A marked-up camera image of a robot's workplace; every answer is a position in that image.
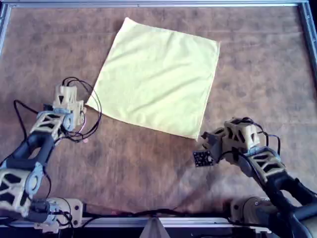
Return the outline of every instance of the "wire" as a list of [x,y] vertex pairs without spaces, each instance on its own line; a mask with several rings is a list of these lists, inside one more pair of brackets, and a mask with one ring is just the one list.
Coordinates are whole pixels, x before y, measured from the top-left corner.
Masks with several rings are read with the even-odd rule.
[[22,128],[22,131],[23,131],[23,135],[24,135],[24,140],[27,139],[27,133],[26,133],[26,129],[25,129],[25,125],[23,123],[23,120],[22,120],[22,117],[20,115],[20,112],[19,112],[19,109],[17,107],[17,104],[20,104],[21,106],[23,106],[25,109],[35,113],[35,114],[38,114],[39,112],[30,108],[29,106],[25,105],[23,102],[21,102],[20,100],[14,100],[13,101],[13,106],[14,106],[14,109],[15,109],[15,112],[16,112],[16,115],[18,116],[18,119],[19,119],[19,123],[20,123],[20,126]]
[[263,130],[263,127],[262,127],[260,124],[254,122],[251,118],[242,118],[242,120],[241,120],[240,122],[251,123],[251,124],[257,126],[257,127],[261,130],[260,132],[258,132],[258,134],[263,134],[263,135],[265,135],[265,138],[266,138],[266,140],[265,140],[266,146],[269,145],[269,140],[268,140],[269,137],[276,137],[276,138],[277,138],[277,154],[280,155],[280,152],[281,152],[281,139],[280,139],[277,135],[267,134],[267,133]]
[[93,135],[93,134],[97,131],[97,129],[98,129],[98,127],[99,127],[99,124],[100,124],[100,122],[101,122],[101,118],[102,118],[102,106],[101,106],[101,102],[100,102],[99,97],[98,97],[98,95],[96,94],[94,88],[93,88],[89,83],[87,83],[87,82],[85,82],[85,81],[83,81],[83,80],[80,80],[80,79],[78,79],[77,77],[68,77],[68,78],[65,78],[65,79],[63,80],[63,82],[62,82],[62,85],[65,85],[66,80],[68,80],[68,79],[72,79],[72,80],[68,81],[68,83],[67,83],[66,86],[69,86],[72,82],[77,81],[77,82],[81,83],[81,85],[85,88],[85,90],[86,90],[88,93],[91,94],[92,98],[93,98],[93,99],[95,100],[95,102],[96,102],[97,109],[98,109],[98,111],[99,111],[98,120],[97,120],[96,123],[92,126],[92,128],[91,128],[88,132],[86,132],[86,133],[80,133],[81,130],[78,131],[78,132],[69,132],[69,131],[63,130],[63,133],[65,134],[65,136],[60,137],[59,139],[57,139],[57,140],[55,141],[55,144],[56,144],[57,142],[59,142],[60,140],[62,140],[62,139],[69,139],[69,140],[71,140],[71,141],[73,141],[73,142],[80,142],[80,141],[82,141],[82,140],[84,140],[84,139],[90,137],[91,135]]

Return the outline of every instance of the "table surface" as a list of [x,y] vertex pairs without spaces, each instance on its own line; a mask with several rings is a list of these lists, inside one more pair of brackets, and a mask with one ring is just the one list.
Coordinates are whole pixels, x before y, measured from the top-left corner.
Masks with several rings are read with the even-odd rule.
[[[0,155],[23,139],[13,100],[36,110],[54,87],[77,76],[94,84],[125,17],[221,41],[201,132],[251,117],[281,137],[291,175],[317,189],[317,108],[303,30],[295,7],[79,8],[12,10],[0,57]],[[88,95],[79,90],[79,97]],[[23,111],[28,129],[35,116]],[[88,108],[88,126],[97,112]],[[276,141],[271,145],[276,148]],[[196,141],[103,116],[88,143],[62,141],[51,157],[51,196],[79,198],[91,211],[220,211],[234,197],[264,195],[223,161],[195,168]],[[48,191],[43,181],[40,194]]]

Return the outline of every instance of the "metal frame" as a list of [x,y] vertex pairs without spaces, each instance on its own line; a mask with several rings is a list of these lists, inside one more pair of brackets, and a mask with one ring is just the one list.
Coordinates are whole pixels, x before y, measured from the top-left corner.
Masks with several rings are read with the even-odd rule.
[[[2,3],[0,12],[0,55],[4,44],[5,33],[12,8],[80,8],[80,7],[213,7],[213,6],[297,6],[303,24],[307,48],[317,85],[317,33],[308,0],[6,0]],[[222,218],[160,218],[164,227],[234,227]],[[144,227],[147,218],[101,218],[91,222],[87,227]],[[33,224],[24,221],[13,223],[19,227],[32,227]]]
[[309,0],[4,0],[0,13],[0,56],[12,8],[297,6],[317,85],[317,34]]
[[[82,225],[90,218],[83,218]],[[160,222],[165,228],[240,228],[230,224],[225,218],[179,218],[179,217],[165,217],[159,218]],[[90,222],[87,228],[143,228],[148,222],[148,218],[99,218]],[[32,228],[34,223],[27,221],[12,222],[11,225],[15,227]],[[250,227],[256,233],[266,232],[271,233],[267,228]]]

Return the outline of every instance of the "yellow cloth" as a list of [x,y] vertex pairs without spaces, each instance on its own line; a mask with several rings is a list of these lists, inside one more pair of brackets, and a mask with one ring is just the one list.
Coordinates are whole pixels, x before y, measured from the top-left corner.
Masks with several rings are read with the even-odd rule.
[[216,41],[125,18],[94,87],[103,114],[197,139],[218,55]]

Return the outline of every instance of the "microfiber cloth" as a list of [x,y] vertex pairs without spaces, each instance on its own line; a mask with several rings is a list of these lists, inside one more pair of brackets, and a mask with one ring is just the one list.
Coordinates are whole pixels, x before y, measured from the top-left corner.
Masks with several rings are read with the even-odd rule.
[[94,91],[111,118],[197,139],[218,56],[216,41],[125,18]]

